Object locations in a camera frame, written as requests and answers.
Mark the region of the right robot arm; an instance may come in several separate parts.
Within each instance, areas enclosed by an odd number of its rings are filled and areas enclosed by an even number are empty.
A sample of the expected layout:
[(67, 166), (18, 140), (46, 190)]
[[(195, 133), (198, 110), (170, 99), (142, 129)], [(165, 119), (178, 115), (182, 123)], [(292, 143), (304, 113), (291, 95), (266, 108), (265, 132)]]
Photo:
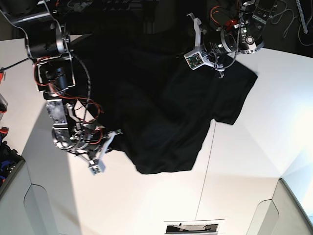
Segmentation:
[(54, 144), (67, 153), (88, 163), (93, 174), (103, 172), (103, 156), (119, 131), (107, 131), (97, 122), (80, 117), (76, 104), (81, 103), (83, 113), (95, 107), (102, 109), (91, 95), (70, 96), (75, 86), (73, 61), (78, 57), (70, 47), (66, 24), (57, 13), (54, 0), (3, 0), (0, 11), (8, 22), (25, 35), (25, 49), (33, 62), (34, 79), (46, 100), (46, 108), (53, 120)]

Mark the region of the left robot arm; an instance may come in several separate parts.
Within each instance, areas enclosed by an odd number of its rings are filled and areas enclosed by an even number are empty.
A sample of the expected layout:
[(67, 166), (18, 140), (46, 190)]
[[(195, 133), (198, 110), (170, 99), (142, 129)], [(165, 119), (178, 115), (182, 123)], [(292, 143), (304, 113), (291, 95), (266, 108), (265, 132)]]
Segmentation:
[(238, 16), (219, 25), (215, 31), (207, 31), (199, 18), (187, 14), (193, 21), (195, 45), (184, 54), (192, 70), (209, 66), (224, 76), (238, 54), (254, 54), (263, 46), (262, 34), (276, 5), (274, 0), (240, 0)]

